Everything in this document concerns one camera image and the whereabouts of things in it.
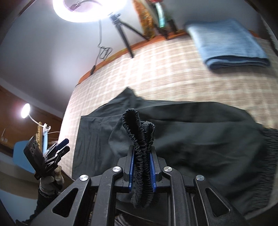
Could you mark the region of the gloved left hand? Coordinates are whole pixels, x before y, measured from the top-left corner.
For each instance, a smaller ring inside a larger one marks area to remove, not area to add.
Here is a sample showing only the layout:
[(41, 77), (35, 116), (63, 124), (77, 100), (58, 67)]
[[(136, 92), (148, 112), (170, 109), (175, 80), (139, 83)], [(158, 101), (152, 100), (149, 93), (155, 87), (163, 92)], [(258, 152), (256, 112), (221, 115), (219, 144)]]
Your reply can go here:
[(40, 190), (45, 194), (53, 195), (62, 190), (64, 182), (62, 167), (58, 166), (51, 176), (40, 179)]

